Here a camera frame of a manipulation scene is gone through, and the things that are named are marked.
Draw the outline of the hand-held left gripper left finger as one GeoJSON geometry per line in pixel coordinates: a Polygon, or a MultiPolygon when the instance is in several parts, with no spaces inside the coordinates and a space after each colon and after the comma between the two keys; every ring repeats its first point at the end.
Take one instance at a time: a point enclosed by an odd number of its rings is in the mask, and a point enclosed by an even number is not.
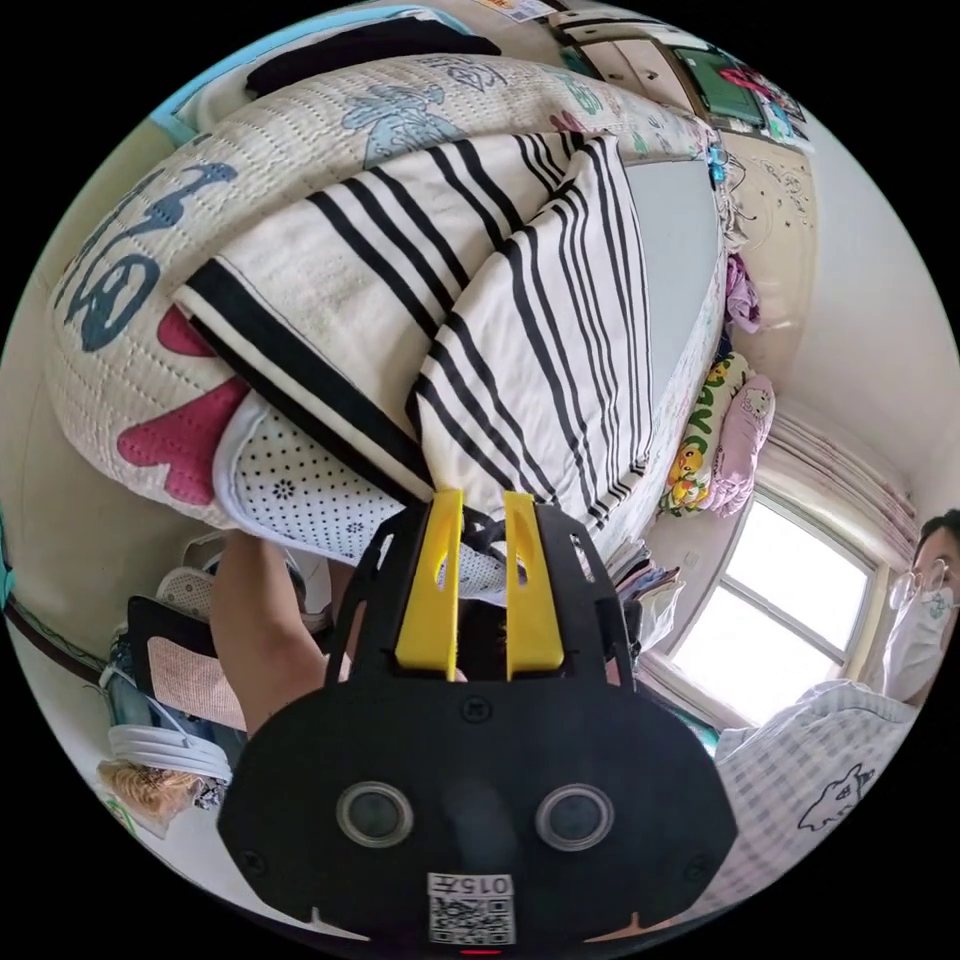
{"type": "Polygon", "coordinates": [[[438,492],[426,519],[395,657],[405,670],[456,681],[461,492],[438,492]]]}

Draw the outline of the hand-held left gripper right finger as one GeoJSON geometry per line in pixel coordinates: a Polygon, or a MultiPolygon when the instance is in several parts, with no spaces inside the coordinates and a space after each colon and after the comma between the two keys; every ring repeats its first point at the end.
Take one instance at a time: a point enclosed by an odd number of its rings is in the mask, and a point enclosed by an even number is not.
{"type": "Polygon", "coordinates": [[[564,660],[550,572],[529,494],[504,494],[507,547],[505,656],[509,681],[558,670],[564,660]]]}

